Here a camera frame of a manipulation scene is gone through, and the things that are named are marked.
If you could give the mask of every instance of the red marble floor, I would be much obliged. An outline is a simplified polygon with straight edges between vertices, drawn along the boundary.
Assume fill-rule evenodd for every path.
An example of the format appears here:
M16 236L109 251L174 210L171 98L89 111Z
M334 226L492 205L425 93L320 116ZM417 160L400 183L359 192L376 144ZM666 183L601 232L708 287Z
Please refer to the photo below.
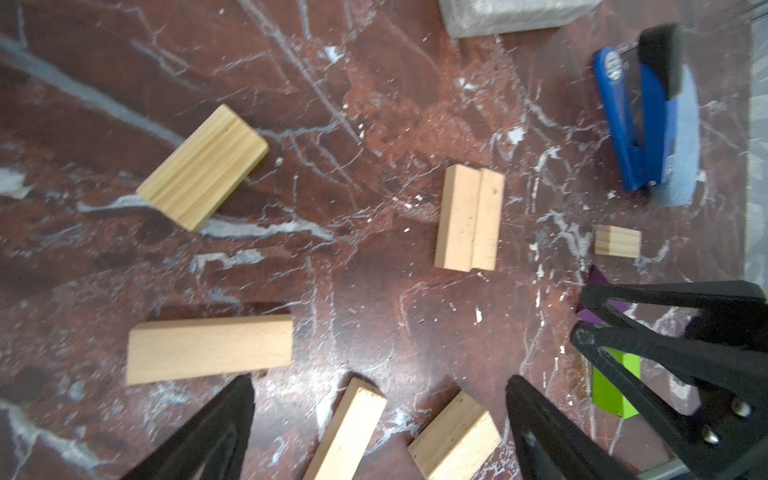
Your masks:
M504 438L476 478L519 478L515 373L634 471L672 458L643 419L595 411L568 333L592 263L622 283L740 277L740 3L606 0L565 28L456 41L435 0L3 0L0 479L119 477L232 378L127 388L131 327L278 303L293 364L253 376L243 478L301 478L352 374L389 398L356 478L419 478L406 446L459 389ZM622 191L589 67L668 21L703 126L694 203L673 210ZM133 194L222 102L270 153L191 234ZM494 272L432 267L455 162L506 174ZM593 256L601 223L643 230L644 256ZM687 320L634 314L667 334ZM665 370L643 378L695 406Z

